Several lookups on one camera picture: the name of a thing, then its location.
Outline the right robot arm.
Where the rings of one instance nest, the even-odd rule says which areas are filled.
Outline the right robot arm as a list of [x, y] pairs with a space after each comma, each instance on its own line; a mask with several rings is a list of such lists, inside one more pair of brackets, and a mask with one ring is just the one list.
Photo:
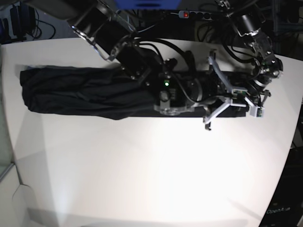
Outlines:
[[68, 22], [113, 68], [46, 66], [20, 73], [22, 97], [40, 114], [128, 117], [245, 117], [245, 76], [196, 68], [192, 52], [157, 38], [141, 38], [99, 0], [28, 0], [27, 5]]

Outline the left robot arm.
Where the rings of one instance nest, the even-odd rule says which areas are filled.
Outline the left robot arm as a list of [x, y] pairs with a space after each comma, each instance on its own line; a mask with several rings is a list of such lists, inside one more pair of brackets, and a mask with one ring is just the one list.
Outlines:
[[250, 107], [250, 115], [262, 117], [264, 102], [270, 92], [266, 86], [282, 75], [283, 64], [273, 51], [269, 37], [261, 30], [265, 19], [257, 6], [256, 0], [216, 0], [219, 15], [229, 21], [235, 33], [244, 39], [245, 45], [254, 52], [252, 60], [256, 65], [256, 72], [249, 79], [249, 85], [256, 90], [260, 97]]

